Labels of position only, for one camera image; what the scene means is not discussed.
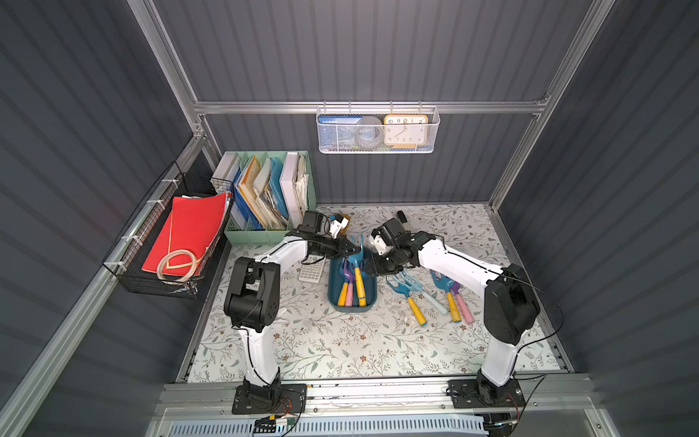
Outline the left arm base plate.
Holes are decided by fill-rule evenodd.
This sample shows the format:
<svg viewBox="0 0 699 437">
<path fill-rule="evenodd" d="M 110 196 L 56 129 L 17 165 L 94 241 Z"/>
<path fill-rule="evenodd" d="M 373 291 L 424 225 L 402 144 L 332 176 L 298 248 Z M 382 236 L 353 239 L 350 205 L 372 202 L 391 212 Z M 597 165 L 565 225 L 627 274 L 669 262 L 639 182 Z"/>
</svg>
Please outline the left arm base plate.
<svg viewBox="0 0 699 437">
<path fill-rule="evenodd" d="M 272 384 L 260 387 L 248 382 L 238 386 L 231 407 L 234 415 L 299 414 L 305 411 L 306 384 Z"/>
</svg>

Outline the white book in organizer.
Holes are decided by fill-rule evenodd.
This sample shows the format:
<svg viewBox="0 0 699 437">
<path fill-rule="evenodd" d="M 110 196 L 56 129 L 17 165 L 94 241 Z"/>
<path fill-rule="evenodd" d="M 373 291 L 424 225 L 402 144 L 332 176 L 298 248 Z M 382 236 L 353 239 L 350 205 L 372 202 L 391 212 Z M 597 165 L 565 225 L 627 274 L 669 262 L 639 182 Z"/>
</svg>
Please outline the white book in organizer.
<svg viewBox="0 0 699 437">
<path fill-rule="evenodd" d="M 298 152 L 288 152 L 280 175 L 280 187 L 289 213 L 289 222 L 293 229 L 300 225 L 303 220 L 301 205 L 296 191 L 299 159 L 300 155 Z"/>
</svg>

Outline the white calculator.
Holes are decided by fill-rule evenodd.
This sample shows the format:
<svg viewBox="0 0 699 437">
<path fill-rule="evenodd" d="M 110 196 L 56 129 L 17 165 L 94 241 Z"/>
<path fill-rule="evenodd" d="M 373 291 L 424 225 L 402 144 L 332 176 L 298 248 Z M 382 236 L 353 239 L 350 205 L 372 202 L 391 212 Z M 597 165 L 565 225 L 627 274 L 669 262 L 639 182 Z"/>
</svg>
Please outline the white calculator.
<svg viewBox="0 0 699 437">
<path fill-rule="evenodd" d="M 299 280 L 313 284 L 320 283 L 323 277 L 325 260 L 325 257 L 317 255 L 312 255 L 307 260 L 304 260 L 300 265 Z"/>
</svg>

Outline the grey tape roll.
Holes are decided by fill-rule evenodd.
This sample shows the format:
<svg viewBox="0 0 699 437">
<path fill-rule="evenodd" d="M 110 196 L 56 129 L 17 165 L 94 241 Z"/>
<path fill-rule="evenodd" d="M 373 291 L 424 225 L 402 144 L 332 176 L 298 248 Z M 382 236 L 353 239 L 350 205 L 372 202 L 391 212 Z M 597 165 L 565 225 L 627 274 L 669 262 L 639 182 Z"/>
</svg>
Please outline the grey tape roll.
<svg viewBox="0 0 699 437">
<path fill-rule="evenodd" d="M 374 116 L 362 117 L 355 127 L 355 142 L 361 149 L 373 150 L 383 144 L 382 121 Z"/>
</svg>

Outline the light blue rake pale handle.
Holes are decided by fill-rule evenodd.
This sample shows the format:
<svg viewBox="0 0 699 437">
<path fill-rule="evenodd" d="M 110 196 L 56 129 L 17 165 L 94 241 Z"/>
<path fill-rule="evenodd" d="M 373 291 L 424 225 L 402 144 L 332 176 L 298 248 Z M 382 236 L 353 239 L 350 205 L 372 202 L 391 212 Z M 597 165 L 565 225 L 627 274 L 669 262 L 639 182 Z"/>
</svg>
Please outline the light blue rake pale handle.
<svg viewBox="0 0 699 437">
<path fill-rule="evenodd" d="M 448 314 L 448 310 L 440 302 L 438 302 L 438 300 L 436 300 L 433 295 L 429 293 L 429 291 L 426 291 L 423 285 L 418 280 L 413 278 L 413 276 L 409 275 L 405 271 L 403 271 L 400 276 L 404 279 L 411 292 L 417 293 L 419 296 L 424 298 L 424 300 L 427 300 L 427 302 L 429 302 L 429 304 L 431 304 L 431 306 L 433 306 L 433 308 L 441 315 Z"/>
</svg>

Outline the blue book in basket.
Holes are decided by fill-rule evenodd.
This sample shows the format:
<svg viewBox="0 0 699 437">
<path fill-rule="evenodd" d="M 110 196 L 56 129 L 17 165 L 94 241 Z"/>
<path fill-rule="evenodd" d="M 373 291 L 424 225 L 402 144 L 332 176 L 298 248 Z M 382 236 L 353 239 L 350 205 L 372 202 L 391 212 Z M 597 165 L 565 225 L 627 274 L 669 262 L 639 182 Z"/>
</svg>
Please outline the blue book in basket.
<svg viewBox="0 0 699 437">
<path fill-rule="evenodd" d="M 356 125 L 362 116 L 320 115 L 317 118 L 321 153 L 345 152 L 358 147 Z"/>
</svg>

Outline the yellow alarm clock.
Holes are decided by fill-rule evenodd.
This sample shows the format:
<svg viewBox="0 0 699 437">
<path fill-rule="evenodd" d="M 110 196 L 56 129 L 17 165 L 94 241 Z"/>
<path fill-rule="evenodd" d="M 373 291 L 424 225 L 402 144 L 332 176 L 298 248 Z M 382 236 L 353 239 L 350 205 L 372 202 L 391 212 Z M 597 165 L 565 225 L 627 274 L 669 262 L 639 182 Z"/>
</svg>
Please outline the yellow alarm clock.
<svg viewBox="0 0 699 437">
<path fill-rule="evenodd" d="M 383 120 L 384 144 L 394 149 L 416 149 L 428 142 L 430 120 L 424 114 L 389 114 Z"/>
</svg>

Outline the teal plastic storage box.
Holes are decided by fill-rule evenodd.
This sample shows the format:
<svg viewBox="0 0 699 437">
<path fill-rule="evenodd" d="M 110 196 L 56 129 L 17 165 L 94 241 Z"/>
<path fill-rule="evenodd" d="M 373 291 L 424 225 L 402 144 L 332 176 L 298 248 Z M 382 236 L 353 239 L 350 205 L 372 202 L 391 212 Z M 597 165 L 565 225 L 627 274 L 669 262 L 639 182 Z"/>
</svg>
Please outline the teal plastic storage box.
<svg viewBox="0 0 699 437">
<path fill-rule="evenodd" d="M 329 264 L 328 301 L 333 309 L 340 312 L 366 312 L 378 300 L 377 279 L 362 271 L 365 305 L 360 303 L 355 269 L 346 259 L 332 260 Z"/>
</svg>

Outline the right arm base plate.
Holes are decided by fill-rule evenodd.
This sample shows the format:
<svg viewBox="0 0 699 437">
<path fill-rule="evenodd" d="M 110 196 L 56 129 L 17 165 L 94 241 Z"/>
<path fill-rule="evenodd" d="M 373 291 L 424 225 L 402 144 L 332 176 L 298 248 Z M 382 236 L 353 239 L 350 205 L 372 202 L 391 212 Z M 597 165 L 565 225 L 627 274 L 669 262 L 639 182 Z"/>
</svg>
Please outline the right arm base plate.
<svg viewBox="0 0 699 437">
<path fill-rule="evenodd" d="M 450 380 L 446 395 L 455 409 L 520 408 L 526 404 L 524 393 L 515 380 L 502 387 L 487 379 Z"/>
</svg>

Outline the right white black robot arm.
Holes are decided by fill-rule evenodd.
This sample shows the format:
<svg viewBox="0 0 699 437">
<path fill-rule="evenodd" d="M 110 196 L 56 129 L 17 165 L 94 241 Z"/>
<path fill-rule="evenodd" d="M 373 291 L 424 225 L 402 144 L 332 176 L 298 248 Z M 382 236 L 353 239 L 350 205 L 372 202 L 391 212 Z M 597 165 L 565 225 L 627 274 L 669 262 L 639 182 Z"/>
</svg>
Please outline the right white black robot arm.
<svg viewBox="0 0 699 437">
<path fill-rule="evenodd" d="M 519 265 L 500 267 L 446 245 L 441 236 L 412 233 L 396 218 L 371 232 L 374 251 L 365 257 L 367 274 L 388 276 L 405 268 L 434 271 L 474 292 L 482 300 L 482 320 L 490 340 L 477 381 L 500 389 L 513 379 L 520 342 L 538 318 L 541 306 Z"/>
</svg>

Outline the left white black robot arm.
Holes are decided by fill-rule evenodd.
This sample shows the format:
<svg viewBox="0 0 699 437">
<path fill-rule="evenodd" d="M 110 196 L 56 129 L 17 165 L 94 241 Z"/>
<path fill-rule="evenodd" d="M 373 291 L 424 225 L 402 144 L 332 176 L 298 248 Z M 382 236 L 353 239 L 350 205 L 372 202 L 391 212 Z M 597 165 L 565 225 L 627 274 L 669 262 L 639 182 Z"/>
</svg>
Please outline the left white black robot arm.
<svg viewBox="0 0 699 437">
<path fill-rule="evenodd" d="M 246 390 L 269 396 L 280 390 L 269 327 L 280 310 L 282 275 L 311 255 L 334 260 L 358 254 L 360 248 L 341 234 L 349 222 L 341 214 L 308 211 L 280 243 L 260 255 L 235 260 L 223 309 L 244 346 Z"/>
</svg>

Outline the black white marker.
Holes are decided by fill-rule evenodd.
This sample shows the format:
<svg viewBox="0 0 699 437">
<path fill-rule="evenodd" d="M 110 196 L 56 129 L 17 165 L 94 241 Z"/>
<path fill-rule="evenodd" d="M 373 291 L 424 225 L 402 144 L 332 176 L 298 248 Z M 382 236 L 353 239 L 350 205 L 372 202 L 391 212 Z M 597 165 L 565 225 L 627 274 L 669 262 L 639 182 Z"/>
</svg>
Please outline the black white marker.
<svg viewBox="0 0 699 437">
<path fill-rule="evenodd" d="M 405 215 L 405 213 L 402 210 L 398 210 L 396 212 L 396 217 L 397 217 L 398 221 L 402 224 L 403 227 L 406 227 L 406 228 L 409 227 L 409 225 L 410 225 L 409 220 L 407 219 L 407 216 Z"/>
</svg>

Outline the red folder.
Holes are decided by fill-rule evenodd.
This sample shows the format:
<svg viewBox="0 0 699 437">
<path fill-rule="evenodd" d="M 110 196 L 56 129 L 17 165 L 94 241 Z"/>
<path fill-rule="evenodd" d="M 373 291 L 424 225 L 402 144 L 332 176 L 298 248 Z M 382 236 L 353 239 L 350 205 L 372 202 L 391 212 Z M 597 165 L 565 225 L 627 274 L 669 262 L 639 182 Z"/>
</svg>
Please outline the red folder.
<svg viewBox="0 0 699 437">
<path fill-rule="evenodd" d="M 171 212 L 142 271 L 155 273 L 160 280 L 191 278 L 220 233 L 230 201 L 228 192 L 208 198 L 173 198 Z"/>
</svg>

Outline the mint green file organizer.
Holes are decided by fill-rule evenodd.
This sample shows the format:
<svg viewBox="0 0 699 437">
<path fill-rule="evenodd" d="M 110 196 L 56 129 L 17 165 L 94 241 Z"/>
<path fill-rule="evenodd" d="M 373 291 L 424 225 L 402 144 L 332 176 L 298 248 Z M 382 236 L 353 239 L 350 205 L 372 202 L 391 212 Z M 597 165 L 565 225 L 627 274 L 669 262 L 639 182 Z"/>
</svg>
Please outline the mint green file organizer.
<svg viewBox="0 0 699 437">
<path fill-rule="evenodd" d="M 288 152 L 298 152 L 297 196 L 302 218 L 316 209 L 311 158 L 306 151 L 229 151 L 214 170 L 210 183 L 218 193 L 232 194 L 224 234 L 232 245 L 273 245 L 292 229 L 280 187 Z"/>
</svg>

